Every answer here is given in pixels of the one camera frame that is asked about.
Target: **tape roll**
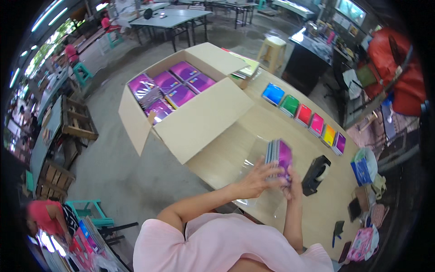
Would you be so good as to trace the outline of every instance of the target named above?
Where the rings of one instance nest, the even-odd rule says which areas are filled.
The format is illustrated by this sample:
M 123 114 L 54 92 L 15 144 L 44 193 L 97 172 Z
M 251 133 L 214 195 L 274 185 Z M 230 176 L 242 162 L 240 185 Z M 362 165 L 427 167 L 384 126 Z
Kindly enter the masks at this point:
M 327 175 L 328 172 L 329 172 L 329 165 L 327 165 L 326 163 L 324 163 L 324 164 L 321 166 L 321 168 L 324 167 L 324 166 L 325 166 L 325 170 L 323 171 L 323 173 L 322 173 L 320 176 L 318 176 L 318 177 L 316 178 L 317 181 L 322 181 L 322 180 L 324 180 L 325 177 L 326 177 L 326 175 Z

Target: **yellow notebook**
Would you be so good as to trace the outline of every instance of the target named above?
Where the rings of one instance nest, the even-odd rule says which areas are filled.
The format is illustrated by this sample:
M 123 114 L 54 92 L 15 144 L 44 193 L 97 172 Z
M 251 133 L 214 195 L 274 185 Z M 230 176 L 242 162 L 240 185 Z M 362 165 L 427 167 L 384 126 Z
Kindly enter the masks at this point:
M 325 127 L 323 128 L 323 133 L 322 133 L 322 142 L 328 146 L 331 147 L 332 144 L 334 143 L 334 137 L 335 137 L 335 130 L 333 128 L 331 128 L 330 125 L 325 124 Z

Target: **window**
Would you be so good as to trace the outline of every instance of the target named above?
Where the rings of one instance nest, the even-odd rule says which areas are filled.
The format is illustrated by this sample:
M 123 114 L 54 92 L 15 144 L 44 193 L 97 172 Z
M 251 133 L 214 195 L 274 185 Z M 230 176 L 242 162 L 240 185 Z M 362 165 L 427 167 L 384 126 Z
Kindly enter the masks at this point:
M 361 26 L 365 18 L 365 11 L 355 5 L 350 0 L 338 0 L 335 9 L 343 13 L 346 17 Z

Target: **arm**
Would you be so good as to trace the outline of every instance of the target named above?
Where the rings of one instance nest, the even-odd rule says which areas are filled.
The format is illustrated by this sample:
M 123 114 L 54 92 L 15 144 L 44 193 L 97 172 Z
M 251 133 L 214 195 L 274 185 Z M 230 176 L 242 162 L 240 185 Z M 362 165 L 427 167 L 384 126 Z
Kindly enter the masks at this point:
M 223 204 L 236 199 L 257 198 L 267 188 L 280 186 L 285 180 L 266 182 L 273 174 L 282 173 L 282 168 L 274 168 L 276 162 L 263 165 L 264 157 L 260 158 L 246 177 L 239 183 L 229 184 L 222 189 L 180 200 L 165 208 L 157 219 L 170 224 L 180 232 L 183 224 Z
M 287 198 L 287 211 L 285 214 L 283 235 L 288 243 L 302 253 L 302 185 L 299 175 L 289 167 L 288 173 L 291 176 L 291 187 L 284 188 L 284 197 Z

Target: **red notebook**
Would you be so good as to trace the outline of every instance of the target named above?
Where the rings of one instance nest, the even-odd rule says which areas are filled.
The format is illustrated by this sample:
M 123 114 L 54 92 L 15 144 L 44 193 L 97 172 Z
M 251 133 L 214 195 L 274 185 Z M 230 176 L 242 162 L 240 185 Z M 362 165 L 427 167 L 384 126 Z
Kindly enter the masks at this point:
M 304 104 L 301 104 L 298 108 L 298 112 L 296 113 L 295 119 L 297 121 L 300 121 L 302 125 L 305 127 L 308 126 L 310 123 L 311 118 L 311 109 L 305 106 Z

